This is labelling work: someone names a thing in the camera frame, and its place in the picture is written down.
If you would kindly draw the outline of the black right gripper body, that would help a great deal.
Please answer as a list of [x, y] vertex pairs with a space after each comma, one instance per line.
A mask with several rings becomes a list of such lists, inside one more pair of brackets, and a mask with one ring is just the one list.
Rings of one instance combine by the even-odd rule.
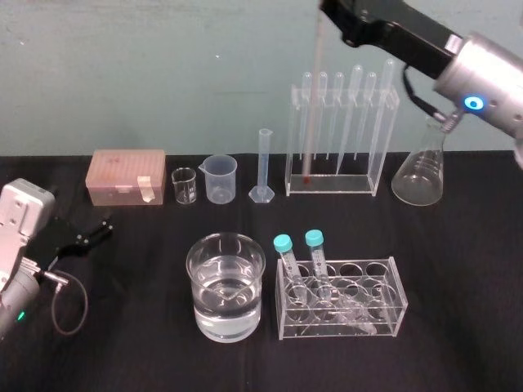
[[356, 47], [380, 48], [405, 64], [438, 78], [454, 59], [445, 46], [454, 32], [411, 7], [404, 1], [393, 1], [390, 22], [359, 23]]

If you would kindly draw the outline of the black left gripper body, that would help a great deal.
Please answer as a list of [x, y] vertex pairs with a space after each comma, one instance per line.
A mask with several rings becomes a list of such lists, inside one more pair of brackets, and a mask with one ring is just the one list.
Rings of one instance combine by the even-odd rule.
[[55, 217], [29, 241], [27, 258], [48, 270], [54, 260], [79, 254], [79, 235], [67, 220]]

